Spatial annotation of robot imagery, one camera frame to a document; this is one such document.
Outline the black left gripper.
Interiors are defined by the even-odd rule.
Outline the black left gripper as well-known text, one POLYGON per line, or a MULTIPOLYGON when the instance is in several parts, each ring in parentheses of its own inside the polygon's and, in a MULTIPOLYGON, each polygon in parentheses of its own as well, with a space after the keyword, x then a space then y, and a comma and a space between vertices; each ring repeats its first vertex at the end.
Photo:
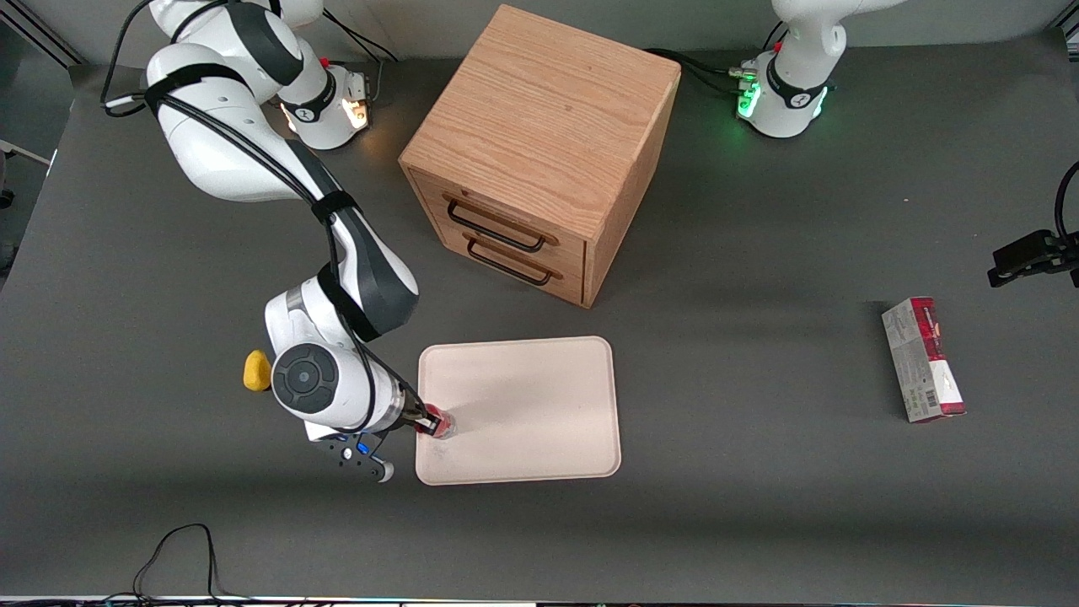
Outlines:
POLYGON ((996 250, 993 261, 993 268, 987 272, 993 288, 1005 287, 1020 277, 1063 272, 1071 278, 1074 287, 1079 288, 1076 234, 1060 238, 1055 252, 1055 235, 1047 229, 1036 230, 996 250))

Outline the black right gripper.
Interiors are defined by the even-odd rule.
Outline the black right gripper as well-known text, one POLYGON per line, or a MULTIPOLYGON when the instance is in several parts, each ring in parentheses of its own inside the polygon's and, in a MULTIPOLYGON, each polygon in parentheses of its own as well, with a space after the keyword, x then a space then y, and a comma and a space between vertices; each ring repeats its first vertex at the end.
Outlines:
POLYGON ((396 430, 401 427, 415 426, 416 434, 427 434, 427 437, 441 438, 442 419, 422 419, 439 418, 439 408, 427 403, 421 403, 421 401, 416 400, 416 397, 410 391, 402 391, 400 395, 402 397, 402 406, 397 420, 393 424, 393 429, 396 430))

